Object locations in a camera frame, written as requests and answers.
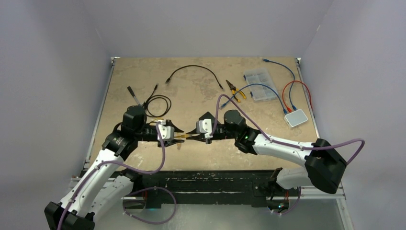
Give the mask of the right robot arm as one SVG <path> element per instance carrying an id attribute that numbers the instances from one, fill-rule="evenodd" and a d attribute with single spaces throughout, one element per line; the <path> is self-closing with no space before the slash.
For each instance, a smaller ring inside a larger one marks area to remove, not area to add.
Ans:
<path id="1" fill-rule="evenodd" d="M 276 157 L 297 164 L 297 168 L 277 170 L 274 179 L 269 181 L 269 189 L 275 195 L 299 186 L 314 186 L 322 192 L 335 194 L 348 165 L 324 139 L 296 142 L 263 135 L 258 129 L 249 127 L 237 110 L 227 111 L 222 124 L 206 112 L 196 122 L 195 129 L 187 134 L 188 139 L 207 144 L 213 140 L 233 139 L 234 145 L 243 153 Z"/>

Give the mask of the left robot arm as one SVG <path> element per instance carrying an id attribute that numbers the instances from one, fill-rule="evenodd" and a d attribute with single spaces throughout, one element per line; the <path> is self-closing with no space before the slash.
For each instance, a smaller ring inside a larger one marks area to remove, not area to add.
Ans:
<path id="1" fill-rule="evenodd" d="M 147 123 L 145 109 L 140 105 L 127 108 L 122 122 L 109 134 L 99 154 L 88 171 L 69 193 L 58 203 L 50 202 L 45 207 L 45 217 L 52 230 L 92 230 L 95 223 L 119 199 L 129 194 L 137 196 L 142 192 L 143 183 L 136 178 L 120 175 L 108 186 L 110 176 L 119 166 L 139 174 L 155 174 L 165 162 L 162 158 L 159 167 L 144 171 L 126 165 L 124 162 L 137 148 L 140 141 L 157 142 L 164 149 L 176 144 L 175 133 L 181 133 L 170 120 L 158 120 L 155 125 Z"/>

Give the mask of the white network switch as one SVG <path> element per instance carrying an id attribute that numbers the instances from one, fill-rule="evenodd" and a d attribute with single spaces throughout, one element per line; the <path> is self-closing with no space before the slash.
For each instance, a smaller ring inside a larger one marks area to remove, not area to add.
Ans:
<path id="1" fill-rule="evenodd" d="M 297 127 L 308 121 L 307 115 L 302 109 L 297 109 L 284 116 L 284 120 L 290 128 Z"/>

